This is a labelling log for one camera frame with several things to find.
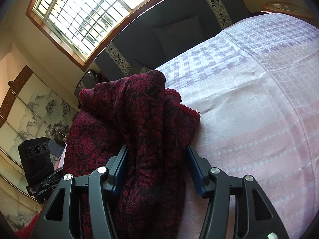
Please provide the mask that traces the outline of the dark red patterned garment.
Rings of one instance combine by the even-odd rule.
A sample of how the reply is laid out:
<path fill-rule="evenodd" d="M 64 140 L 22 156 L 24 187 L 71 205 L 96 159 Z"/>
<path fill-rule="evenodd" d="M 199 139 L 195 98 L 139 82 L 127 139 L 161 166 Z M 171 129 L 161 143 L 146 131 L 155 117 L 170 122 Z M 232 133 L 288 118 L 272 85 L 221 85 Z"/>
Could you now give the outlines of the dark red patterned garment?
<path fill-rule="evenodd" d="M 127 145 L 128 172 L 111 207 L 119 238 L 175 238 L 185 199 L 185 149 L 200 114 L 152 70 L 99 83 L 79 95 L 63 171 L 87 175 Z"/>

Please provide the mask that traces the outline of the painted folding screen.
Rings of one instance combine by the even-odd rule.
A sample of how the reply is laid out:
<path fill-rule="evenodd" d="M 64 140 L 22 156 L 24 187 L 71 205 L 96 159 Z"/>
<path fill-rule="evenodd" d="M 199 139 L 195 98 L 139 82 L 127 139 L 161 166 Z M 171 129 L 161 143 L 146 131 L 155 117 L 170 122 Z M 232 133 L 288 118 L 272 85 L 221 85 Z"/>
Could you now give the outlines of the painted folding screen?
<path fill-rule="evenodd" d="M 28 225 L 41 210 L 27 192 L 18 146 L 43 136 L 65 142 L 77 110 L 28 66 L 8 86 L 1 103 L 1 213 L 17 231 Z"/>

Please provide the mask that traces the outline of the pink lavender checked bedsheet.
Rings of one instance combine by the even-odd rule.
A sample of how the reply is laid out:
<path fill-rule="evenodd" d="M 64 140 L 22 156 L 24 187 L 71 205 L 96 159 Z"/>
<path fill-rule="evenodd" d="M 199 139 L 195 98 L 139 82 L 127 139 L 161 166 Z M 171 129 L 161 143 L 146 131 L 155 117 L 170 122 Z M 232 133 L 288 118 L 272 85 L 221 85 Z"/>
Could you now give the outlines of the pink lavender checked bedsheet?
<path fill-rule="evenodd" d="M 254 176 L 299 238 L 318 212 L 318 29 L 284 14 L 248 18 L 156 70 L 200 114 L 199 155 Z M 175 238 L 199 237 L 206 206 L 185 170 Z"/>

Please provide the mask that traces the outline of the wood framed barred window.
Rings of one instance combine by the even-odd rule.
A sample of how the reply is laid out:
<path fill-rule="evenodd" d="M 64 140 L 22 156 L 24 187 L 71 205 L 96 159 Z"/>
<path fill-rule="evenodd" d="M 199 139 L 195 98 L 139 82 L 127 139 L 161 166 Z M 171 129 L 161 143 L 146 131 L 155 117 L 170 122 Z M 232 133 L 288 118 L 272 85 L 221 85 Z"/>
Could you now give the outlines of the wood framed barred window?
<path fill-rule="evenodd" d="M 85 71 L 141 13 L 163 0 L 31 0 L 26 16 Z"/>

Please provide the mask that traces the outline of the dark grey pillow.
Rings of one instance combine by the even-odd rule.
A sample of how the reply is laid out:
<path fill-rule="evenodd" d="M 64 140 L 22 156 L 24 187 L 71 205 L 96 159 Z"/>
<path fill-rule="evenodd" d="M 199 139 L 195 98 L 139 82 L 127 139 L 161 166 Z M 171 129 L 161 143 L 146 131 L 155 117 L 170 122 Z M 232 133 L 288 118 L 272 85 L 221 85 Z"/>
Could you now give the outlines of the dark grey pillow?
<path fill-rule="evenodd" d="M 204 41 L 198 16 L 153 29 L 169 61 Z"/>

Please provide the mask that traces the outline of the dark grey upholstered headboard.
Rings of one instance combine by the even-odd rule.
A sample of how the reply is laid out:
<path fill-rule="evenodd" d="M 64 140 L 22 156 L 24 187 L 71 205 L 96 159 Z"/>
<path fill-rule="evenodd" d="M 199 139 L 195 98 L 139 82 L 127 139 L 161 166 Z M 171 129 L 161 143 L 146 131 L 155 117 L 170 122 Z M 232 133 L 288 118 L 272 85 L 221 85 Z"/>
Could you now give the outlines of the dark grey upholstered headboard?
<path fill-rule="evenodd" d="M 164 0 L 95 59 L 109 80 L 153 70 L 250 16 L 243 0 Z"/>

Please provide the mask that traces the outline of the round wooden side table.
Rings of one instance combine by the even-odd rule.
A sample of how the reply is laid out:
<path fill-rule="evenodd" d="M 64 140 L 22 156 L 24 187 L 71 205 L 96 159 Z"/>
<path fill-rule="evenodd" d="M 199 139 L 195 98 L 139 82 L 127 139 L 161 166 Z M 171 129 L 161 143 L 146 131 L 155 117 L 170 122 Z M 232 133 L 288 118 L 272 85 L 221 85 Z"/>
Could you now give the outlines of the round wooden side table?
<path fill-rule="evenodd" d="M 288 14 L 293 17 L 303 18 L 306 20 L 315 20 L 310 10 L 300 7 L 289 2 L 265 2 L 261 5 L 262 9 L 269 12 Z"/>

